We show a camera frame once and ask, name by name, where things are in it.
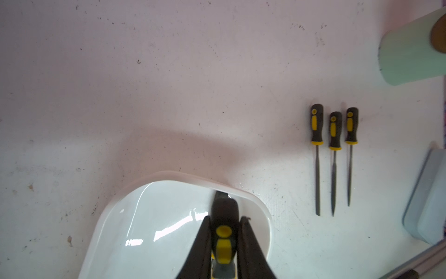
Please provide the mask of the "black yellow file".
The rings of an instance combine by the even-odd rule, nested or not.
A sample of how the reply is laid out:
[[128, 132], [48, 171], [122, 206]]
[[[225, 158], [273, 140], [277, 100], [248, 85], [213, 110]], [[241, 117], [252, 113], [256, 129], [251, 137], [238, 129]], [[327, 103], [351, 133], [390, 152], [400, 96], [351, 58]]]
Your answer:
[[353, 174], [353, 145], [358, 144], [357, 129], [358, 129], [359, 110], [356, 107], [347, 109], [346, 128], [347, 136], [346, 143], [350, 147], [348, 160], [348, 179], [347, 179], [347, 204], [351, 205], [351, 191], [352, 191], [352, 174]]
[[337, 190], [337, 151], [341, 150], [340, 136], [341, 136], [341, 122], [342, 114], [339, 111], [330, 114], [330, 143], [329, 149], [333, 153], [332, 158], [332, 173], [331, 173], [331, 210], [332, 216], [335, 215], [336, 209], [336, 190]]
[[322, 138], [324, 107], [318, 103], [311, 107], [311, 143], [315, 146], [315, 212], [317, 216], [321, 215], [320, 203], [320, 163], [319, 146], [324, 143]]
[[217, 191], [211, 206], [211, 278], [234, 279], [239, 207], [227, 193]]

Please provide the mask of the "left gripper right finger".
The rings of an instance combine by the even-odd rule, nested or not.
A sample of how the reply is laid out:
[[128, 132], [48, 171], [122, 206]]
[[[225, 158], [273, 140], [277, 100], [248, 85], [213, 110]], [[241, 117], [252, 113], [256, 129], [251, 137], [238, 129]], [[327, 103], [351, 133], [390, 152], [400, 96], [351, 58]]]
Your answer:
[[276, 279], [246, 216], [239, 222], [237, 271], [239, 279]]

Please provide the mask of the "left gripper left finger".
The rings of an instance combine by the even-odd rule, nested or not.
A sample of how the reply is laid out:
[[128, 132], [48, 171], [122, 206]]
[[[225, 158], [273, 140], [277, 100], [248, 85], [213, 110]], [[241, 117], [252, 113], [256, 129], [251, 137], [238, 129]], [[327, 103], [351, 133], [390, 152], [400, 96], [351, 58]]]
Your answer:
[[211, 278], [211, 229], [210, 217], [206, 216], [196, 235], [188, 257], [177, 279]]

